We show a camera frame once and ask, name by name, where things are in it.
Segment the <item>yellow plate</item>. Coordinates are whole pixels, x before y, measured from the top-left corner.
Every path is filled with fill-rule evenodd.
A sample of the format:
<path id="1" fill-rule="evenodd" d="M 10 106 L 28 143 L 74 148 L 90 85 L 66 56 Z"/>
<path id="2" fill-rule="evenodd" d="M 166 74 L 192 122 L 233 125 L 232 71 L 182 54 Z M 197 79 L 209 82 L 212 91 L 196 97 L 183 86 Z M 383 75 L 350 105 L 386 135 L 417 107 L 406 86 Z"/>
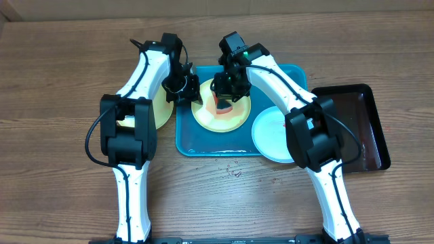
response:
<path id="1" fill-rule="evenodd" d="M 166 101 L 166 91 L 160 87 L 153 99 L 153 112 L 155 117 L 155 127 L 163 127 L 171 117 L 174 109 L 174 102 Z M 135 126 L 135 118 L 126 116 L 124 120 L 117 120 L 117 124 L 122 127 Z"/>
<path id="2" fill-rule="evenodd" d="M 200 86 L 200 95 L 203 101 L 202 105 L 197 103 L 191 104 L 191 110 L 194 118 L 207 130 L 214 132 L 229 132 L 243 125 L 251 111 L 251 100 L 249 97 L 243 97 L 237 102 L 228 100 L 230 104 L 227 108 L 217 108 L 217 98 L 210 89 L 212 79 L 208 79 Z"/>

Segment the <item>orange black sponge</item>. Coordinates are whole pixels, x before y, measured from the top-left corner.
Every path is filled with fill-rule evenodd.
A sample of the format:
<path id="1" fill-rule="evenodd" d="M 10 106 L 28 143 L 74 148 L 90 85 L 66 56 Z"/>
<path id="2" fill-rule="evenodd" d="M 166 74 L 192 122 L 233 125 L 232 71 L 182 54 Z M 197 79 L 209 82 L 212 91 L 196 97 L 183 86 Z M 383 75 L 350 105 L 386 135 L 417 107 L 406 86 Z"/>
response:
<path id="1" fill-rule="evenodd" d="M 231 103 L 229 103 L 225 99 L 217 98 L 215 93 L 212 93 L 212 94 L 213 94 L 214 102 L 216 105 L 216 114 L 217 115 L 223 115 L 223 114 L 229 113 L 233 110 L 233 105 Z"/>

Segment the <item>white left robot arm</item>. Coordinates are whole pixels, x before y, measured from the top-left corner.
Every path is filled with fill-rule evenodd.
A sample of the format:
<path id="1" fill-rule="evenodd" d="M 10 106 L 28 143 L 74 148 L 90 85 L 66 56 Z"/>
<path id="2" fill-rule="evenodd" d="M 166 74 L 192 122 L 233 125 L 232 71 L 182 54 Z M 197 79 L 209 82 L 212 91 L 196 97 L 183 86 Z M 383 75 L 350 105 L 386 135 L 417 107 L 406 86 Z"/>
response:
<path id="1" fill-rule="evenodd" d="M 157 150 L 153 100 L 159 89 L 166 102 L 202 103 L 192 63 L 181 63 L 182 40 L 164 33 L 160 41 L 132 42 L 139 61 L 128 82 L 100 100 L 100 146 L 113 169 L 118 190 L 119 225 L 112 243 L 149 243 L 147 172 Z"/>

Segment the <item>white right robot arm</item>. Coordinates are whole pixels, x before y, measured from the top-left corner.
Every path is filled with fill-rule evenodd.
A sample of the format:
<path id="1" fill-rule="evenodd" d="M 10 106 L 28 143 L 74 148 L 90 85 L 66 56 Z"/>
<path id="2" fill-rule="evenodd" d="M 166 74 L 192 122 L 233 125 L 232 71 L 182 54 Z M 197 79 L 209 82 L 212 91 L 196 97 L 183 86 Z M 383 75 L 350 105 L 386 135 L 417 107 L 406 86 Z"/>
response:
<path id="1" fill-rule="evenodd" d="M 333 100 L 301 88 L 262 44 L 248 46 L 237 32 L 224 36 L 219 48 L 224 70 L 215 74 L 210 89 L 219 99 L 238 102 L 257 87 L 284 115 L 288 152 L 308 173 L 321 207 L 323 242 L 365 243 L 344 185 L 341 149 L 347 127 Z"/>

